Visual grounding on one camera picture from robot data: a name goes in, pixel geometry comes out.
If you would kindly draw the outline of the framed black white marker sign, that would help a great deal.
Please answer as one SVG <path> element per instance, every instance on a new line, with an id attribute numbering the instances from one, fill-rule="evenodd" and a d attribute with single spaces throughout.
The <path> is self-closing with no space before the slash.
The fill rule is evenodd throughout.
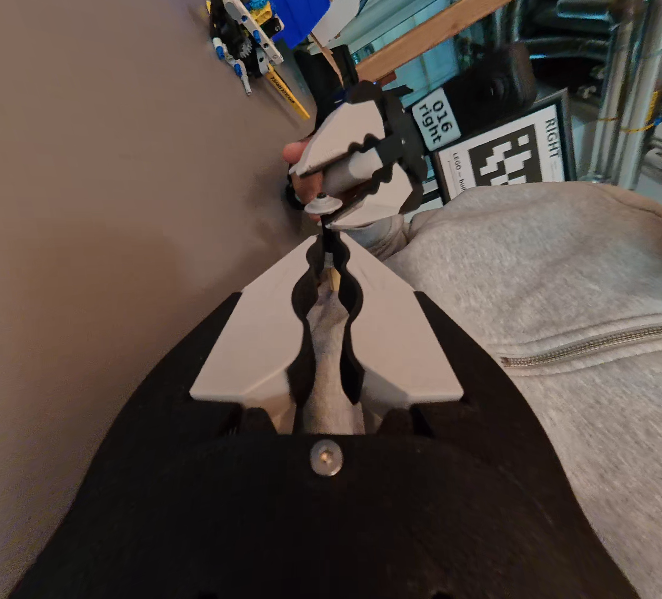
<path id="1" fill-rule="evenodd" d="M 567 89 L 431 156 L 443 205 L 474 187 L 577 180 Z"/>

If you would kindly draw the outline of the grey zip sweatshirt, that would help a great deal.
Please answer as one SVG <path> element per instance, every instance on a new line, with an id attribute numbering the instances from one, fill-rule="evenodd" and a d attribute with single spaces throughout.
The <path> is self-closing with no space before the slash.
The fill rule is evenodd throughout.
<path id="1" fill-rule="evenodd" d="M 408 248 L 389 267 L 490 351 L 543 424 L 586 516 L 642 598 L 661 597 L 661 253 L 485 264 Z"/>

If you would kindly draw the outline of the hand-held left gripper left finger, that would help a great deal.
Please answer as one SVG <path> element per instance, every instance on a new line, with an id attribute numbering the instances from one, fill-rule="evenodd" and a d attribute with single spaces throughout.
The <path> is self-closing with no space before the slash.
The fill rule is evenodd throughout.
<path id="1" fill-rule="evenodd" d="M 312 236 L 237 295 L 190 396 L 261 408 L 279 434 L 292 433 L 316 376 L 308 315 L 318 281 L 319 237 Z"/>

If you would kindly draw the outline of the partly built lego model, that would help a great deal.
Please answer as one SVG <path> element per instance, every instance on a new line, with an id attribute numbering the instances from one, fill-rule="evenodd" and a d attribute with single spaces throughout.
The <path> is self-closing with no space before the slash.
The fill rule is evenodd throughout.
<path id="1" fill-rule="evenodd" d="M 229 65 L 246 95 L 251 82 L 283 63 L 274 36 L 283 28 L 271 0 L 207 0 L 209 37 L 218 59 Z"/>

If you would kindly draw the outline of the silver ventilation ducts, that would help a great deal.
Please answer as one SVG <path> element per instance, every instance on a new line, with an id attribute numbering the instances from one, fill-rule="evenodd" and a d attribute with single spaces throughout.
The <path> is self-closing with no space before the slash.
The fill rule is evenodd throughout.
<path id="1" fill-rule="evenodd" d="M 506 5 L 513 7 L 511 25 L 519 2 Z M 577 180 L 629 188 L 638 179 L 643 141 L 660 101 L 661 0 L 558 0 L 555 14 L 602 22 L 610 31 L 591 160 L 576 168 Z"/>

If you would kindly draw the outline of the yellow printed lego beam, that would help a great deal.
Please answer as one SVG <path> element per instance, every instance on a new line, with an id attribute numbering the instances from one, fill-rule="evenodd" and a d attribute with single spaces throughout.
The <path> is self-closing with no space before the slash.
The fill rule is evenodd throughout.
<path id="1" fill-rule="evenodd" d="M 273 86 L 277 91 L 280 97 L 289 105 L 289 107 L 296 113 L 296 115 L 304 120 L 308 121 L 310 119 L 309 112 L 302 106 L 299 100 L 294 96 L 293 92 L 290 90 L 286 82 L 280 77 L 279 74 L 275 71 L 275 68 L 272 65 L 268 65 L 268 70 L 265 73 L 264 77 L 267 81 Z"/>

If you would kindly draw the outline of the grey lego pulley wheel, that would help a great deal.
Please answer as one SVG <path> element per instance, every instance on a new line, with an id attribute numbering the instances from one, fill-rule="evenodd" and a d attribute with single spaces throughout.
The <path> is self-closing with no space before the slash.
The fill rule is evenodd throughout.
<path id="1" fill-rule="evenodd" d="M 312 216 L 326 216 L 335 213 L 343 207 L 341 199 L 327 195 L 326 193 L 319 193 L 314 199 L 305 205 L 304 211 Z"/>

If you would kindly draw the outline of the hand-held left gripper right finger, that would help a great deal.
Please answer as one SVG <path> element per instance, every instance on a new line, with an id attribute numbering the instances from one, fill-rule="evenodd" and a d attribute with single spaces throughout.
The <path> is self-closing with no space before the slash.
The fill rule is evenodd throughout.
<path id="1" fill-rule="evenodd" d="M 358 368 L 346 393 L 361 404 L 373 433 L 394 409 L 458 402 L 463 388 L 417 298 L 416 291 L 347 234 L 338 239 L 341 288 L 358 285 L 358 313 L 348 311 L 348 360 Z"/>

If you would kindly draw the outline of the wooden ceiling beam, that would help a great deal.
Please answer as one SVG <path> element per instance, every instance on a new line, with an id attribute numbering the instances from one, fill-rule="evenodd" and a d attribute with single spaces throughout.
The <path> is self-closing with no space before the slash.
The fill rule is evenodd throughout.
<path id="1" fill-rule="evenodd" d="M 513 0 L 458 0 L 356 66 L 358 77 L 378 82 L 428 50 L 452 39 Z"/>

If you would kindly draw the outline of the person's right hand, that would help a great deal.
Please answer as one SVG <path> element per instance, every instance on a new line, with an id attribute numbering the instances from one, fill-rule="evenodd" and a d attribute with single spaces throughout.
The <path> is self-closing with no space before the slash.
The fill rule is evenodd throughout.
<path id="1" fill-rule="evenodd" d="M 282 151 L 282 159 L 289 166 L 297 164 L 312 139 L 312 134 L 296 142 L 288 143 Z M 291 175 L 291 183 L 294 189 L 294 194 L 302 204 L 307 206 L 311 201 L 315 200 L 317 196 L 325 191 L 324 188 L 324 172 L 315 172 L 305 176 L 300 176 L 297 173 Z"/>

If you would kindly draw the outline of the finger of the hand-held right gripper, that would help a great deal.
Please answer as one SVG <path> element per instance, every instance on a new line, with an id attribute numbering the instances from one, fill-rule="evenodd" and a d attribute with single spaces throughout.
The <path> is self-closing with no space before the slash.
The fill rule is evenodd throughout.
<path id="1" fill-rule="evenodd" d="M 386 130 L 380 109 L 373 99 L 345 102 L 321 124 L 289 175 L 304 177 L 324 170 L 357 152 L 369 140 L 384 140 Z"/>
<path id="2" fill-rule="evenodd" d="M 422 201 L 419 170 L 393 162 L 343 194 L 342 206 L 325 215 L 325 228 L 333 231 L 368 226 L 410 210 Z"/>

